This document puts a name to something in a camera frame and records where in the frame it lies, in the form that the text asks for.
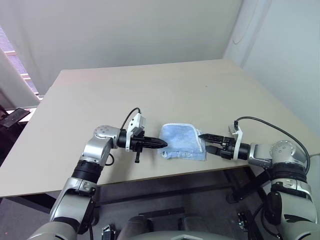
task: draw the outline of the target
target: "table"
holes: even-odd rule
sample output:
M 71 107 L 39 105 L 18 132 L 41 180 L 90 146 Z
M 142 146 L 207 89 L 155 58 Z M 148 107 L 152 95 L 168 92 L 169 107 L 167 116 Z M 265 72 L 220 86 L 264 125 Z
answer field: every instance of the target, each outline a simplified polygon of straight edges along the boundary
M 63 70 L 0 168 L 0 197 L 61 190 L 99 125 L 120 127 L 140 107 L 145 135 L 158 137 L 166 123 L 190 123 L 203 133 L 228 136 L 241 116 L 269 121 L 300 139 L 309 152 L 320 139 L 258 81 L 228 60 Z M 288 139 L 259 122 L 239 124 L 246 143 Z M 245 166 L 207 154 L 206 161 L 163 159 L 155 150 L 135 154 L 113 149 L 98 185 Z

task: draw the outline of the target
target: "floor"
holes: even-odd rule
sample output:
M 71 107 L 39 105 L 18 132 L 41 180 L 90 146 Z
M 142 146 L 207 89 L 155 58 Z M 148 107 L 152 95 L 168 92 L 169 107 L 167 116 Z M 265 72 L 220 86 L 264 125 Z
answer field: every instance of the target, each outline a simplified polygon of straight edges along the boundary
M 241 184 L 248 181 L 241 168 L 232 171 L 237 175 Z M 100 200 L 106 201 L 226 182 L 226 177 L 222 171 L 214 171 L 111 184 L 101 188 Z M 99 211 L 100 220 L 93 227 L 94 239 L 101 239 L 101 228 L 105 225 L 114 224 L 116 229 L 120 230 L 129 218 L 139 213 L 184 207 L 186 213 L 195 213 L 201 216 L 210 232 L 238 240 L 246 240 L 247 233 L 243 232 L 238 226 L 237 212 L 247 209 L 254 212 L 261 204 L 261 200 L 255 193 L 239 203 L 228 204 L 225 199 L 226 194 L 230 191 L 231 189 L 228 188 L 103 205 Z M 50 195 L 56 197 L 58 192 L 52 192 Z M 170 215 L 152 219 L 154 230 L 178 230 L 179 217 L 180 215 Z M 0 240 L 26 240 L 38 227 L 45 224 L 48 218 L 49 215 L 46 213 L 3 199 L 0 204 Z M 265 237 L 264 239 L 272 239 L 265 235 L 263 230 L 261 232 Z M 78 240 L 88 239 L 88 232 L 78 235 Z

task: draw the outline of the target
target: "cloth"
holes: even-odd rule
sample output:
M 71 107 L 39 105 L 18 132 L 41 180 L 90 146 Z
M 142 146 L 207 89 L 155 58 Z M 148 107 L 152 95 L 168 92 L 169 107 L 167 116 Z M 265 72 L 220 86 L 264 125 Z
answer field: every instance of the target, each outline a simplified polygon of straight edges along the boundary
M 198 136 L 200 131 L 187 123 L 168 123 L 162 126 L 159 138 L 168 146 L 158 149 L 165 159 L 182 158 L 205 161 L 206 144 Z

